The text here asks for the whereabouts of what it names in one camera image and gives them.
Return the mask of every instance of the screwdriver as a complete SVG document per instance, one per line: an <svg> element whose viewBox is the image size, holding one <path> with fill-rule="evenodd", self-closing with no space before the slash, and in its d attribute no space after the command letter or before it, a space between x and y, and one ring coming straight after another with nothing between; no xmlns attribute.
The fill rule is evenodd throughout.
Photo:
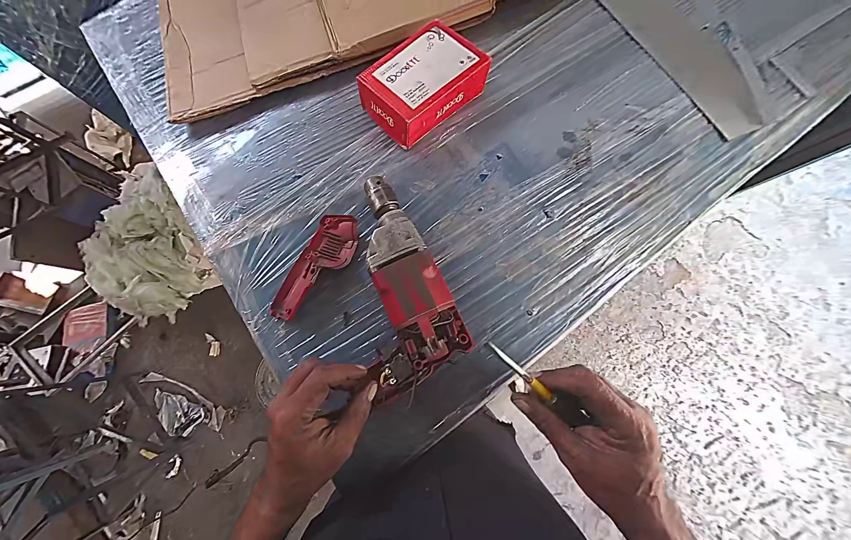
<svg viewBox="0 0 851 540"><path fill-rule="evenodd" d="M570 428L595 425L595 420L582 408L579 398L575 395L563 390L549 390L537 378L522 369L522 366L515 363L503 350L496 347L494 343L490 341L487 345L489 345L489 348L500 360L505 362L515 373L522 377L528 383L529 387L532 387L532 391L538 394L539 398L545 402L545 405L552 412L556 413L564 423L568 424Z"/></svg>

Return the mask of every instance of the workbench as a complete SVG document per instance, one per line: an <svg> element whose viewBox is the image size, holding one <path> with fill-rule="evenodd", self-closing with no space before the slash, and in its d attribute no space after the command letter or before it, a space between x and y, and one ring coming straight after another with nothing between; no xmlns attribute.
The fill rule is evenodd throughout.
<svg viewBox="0 0 851 540"><path fill-rule="evenodd" d="M474 340L531 364L851 94L845 4L793 40L787 17L743 31L775 120L733 141L591 0L503 2L466 31L493 57L486 91L408 152L360 107L360 68L173 125L157 2L120 2L83 32L265 357L267 401L265 382L305 358L370 364L390 344L360 257L324 271L294 321L268 313L322 215L356 215L368 237L365 178L395 187ZM510 377L484 347L460 355L373 412L337 485L424 452Z"/></svg>

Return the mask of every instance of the box label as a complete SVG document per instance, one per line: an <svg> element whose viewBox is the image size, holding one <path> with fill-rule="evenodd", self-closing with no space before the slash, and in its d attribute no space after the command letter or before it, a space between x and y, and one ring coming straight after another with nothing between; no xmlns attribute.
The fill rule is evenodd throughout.
<svg viewBox="0 0 851 540"><path fill-rule="evenodd" d="M414 109L478 60L454 37L432 27L372 76Z"/></svg>

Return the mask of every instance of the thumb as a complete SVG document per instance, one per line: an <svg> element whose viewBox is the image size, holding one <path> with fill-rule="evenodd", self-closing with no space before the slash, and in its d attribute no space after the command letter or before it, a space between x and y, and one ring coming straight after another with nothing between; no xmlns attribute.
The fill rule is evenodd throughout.
<svg viewBox="0 0 851 540"><path fill-rule="evenodd" d="M572 428L564 423L545 403L529 394L512 394L512 402L528 419L539 428L539 431L552 443L558 452L573 450L575 434Z"/></svg>
<svg viewBox="0 0 851 540"><path fill-rule="evenodd" d="M335 426L335 436L349 448L355 446L355 441L358 440L362 428L369 420L369 412L371 411L371 401L375 399L375 392L378 390L378 384L370 382L364 390L356 392L352 400L348 403L346 412L342 414L342 418Z"/></svg>

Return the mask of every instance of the red plastic cover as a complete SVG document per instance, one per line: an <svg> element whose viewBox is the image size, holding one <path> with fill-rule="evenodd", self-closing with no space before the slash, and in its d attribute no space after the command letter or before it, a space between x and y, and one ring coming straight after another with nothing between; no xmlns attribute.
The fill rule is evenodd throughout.
<svg viewBox="0 0 851 540"><path fill-rule="evenodd" d="M325 215L319 221L308 245L285 277L272 300L269 313L276 319L291 321L296 316L305 291L311 288L322 268L344 268L352 261L359 246L358 220L350 215Z"/></svg>

